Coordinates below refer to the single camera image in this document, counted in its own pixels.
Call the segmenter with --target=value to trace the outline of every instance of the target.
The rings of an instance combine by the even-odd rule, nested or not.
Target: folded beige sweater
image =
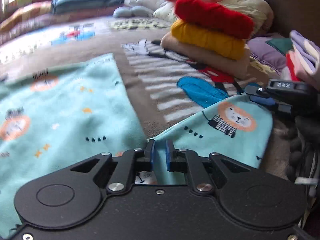
[[[247,67],[250,60],[250,50],[247,45],[244,47],[244,55],[239,60],[229,59],[212,50],[179,42],[171,33],[167,33],[162,38],[161,46],[164,49],[181,53],[199,63],[207,64],[236,78],[245,79],[247,77]]]

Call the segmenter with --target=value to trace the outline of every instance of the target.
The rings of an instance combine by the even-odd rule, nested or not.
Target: lion print
[[[251,132],[257,126],[250,114],[229,102],[219,103],[218,114],[208,124],[231,138],[236,136],[237,129]]]

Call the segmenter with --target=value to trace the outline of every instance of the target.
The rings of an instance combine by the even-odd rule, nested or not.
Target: light blue blanket
[[[0,86],[0,235],[20,224],[13,199],[25,183],[146,138],[112,54]]]
[[[199,156],[218,152],[258,168],[272,129],[272,115],[246,94],[224,99],[177,123],[153,139],[156,141],[154,170],[158,184],[185,184],[184,175],[169,173],[165,140],[176,149],[187,148]]]

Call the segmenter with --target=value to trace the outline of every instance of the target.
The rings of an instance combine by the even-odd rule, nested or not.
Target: blue folded blanket
[[[52,13],[61,14],[65,12],[102,8],[124,3],[123,0],[52,0]]]

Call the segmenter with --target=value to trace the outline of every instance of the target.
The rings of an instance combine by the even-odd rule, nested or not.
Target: silver rivet
[[[295,235],[288,236],[288,240],[298,240],[298,237]]]
[[[157,193],[158,195],[162,195],[162,194],[164,194],[164,190],[163,190],[163,189],[158,189],[158,190],[156,191],[156,193]]]
[[[208,183],[201,183],[197,186],[197,190],[207,192],[212,190],[212,185]]]
[[[22,239],[23,239],[23,240],[33,240],[33,236],[30,235],[30,234],[24,234],[24,235],[22,236]]]
[[[120,191],[124,189],[124,185],[119,182],[111,183],[108,188],[112,191]]]

